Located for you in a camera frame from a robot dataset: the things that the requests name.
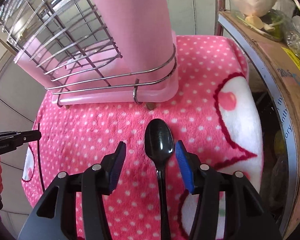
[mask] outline metal screw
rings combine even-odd
[[[66,174],[65,171],[59,172],[58,178],[59,178],[59,179],[63,179],[66,175],[67,175],[67,174]]]
[[[203,170],[203,171],[207,171],[209,169],[209,165],[207,165],[207,164],[201,164],[200,165],[200,169]]]
[[[94,171],[98,171],[98,170],[101,169],[101,165],[100,165],[100,164],[95,164],[95,165],[92,166],[92,169],[93,169]]]
[[[243,173],[241,171],[236,171],[235,172],[235,176],[238,178],[242,178],[243,177]]]

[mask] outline blue gripper pad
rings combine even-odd
[[[189,153],[182,141],[176,143],[176,157],[185,188],[192,194],[194,192],[193,171],[189,164]]]
[[[126,158],[126,144],[120,142],[114,153],[106,155],[101,166],[106,166],[105,170],[108,171],[109,175],[109,191],[112,192],[118,185],[120,173],[123,167],[124,160]]]

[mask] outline pink polka dot blanket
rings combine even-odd
[[[104,196],[112,238],[159,239],[160,205],[153,162],[144,151],[144,133],[154,118],[163,119],[174,141],[202,163],[232,174],[242,171],[257,191],[263,168],[260,119],[248,87],[247,63],[232,40],[218,36],[178,36],[179,90],[149,111],[135,103],[100,103],[58,108],[47,93],[34,129],[40,123],[40,159],[45,188],[60,171],[84,172],[113,153],[120,141],[127,156],[117,189]],[[42,195],[37,143],[29,145],[23,174],[24,191],[34,206]],[[166,168],[171,237],[186,239],[198,196],[184,188],[175,155]],[[217,239],[223,238],[225,197],[220,194]],[[77,194],[79,239],[84,239],[81,195]]]

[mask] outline wire dish rack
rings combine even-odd
[[[159,17],[149,22],[142,8],[131,12],[130,0],[5,0],[0,27],[18,52],[15,63],[51,90],[58,106],[162,102],[178,90],[175,36],[166,0],[141,3],[161,10]],[[138,25],[129,20],[135,17]]]

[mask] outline spoon bowl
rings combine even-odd
[[[164,166],[174,151],[171,131],[161,119],[149,122],[145,133],[146,155],[154,162],[155,166]]]

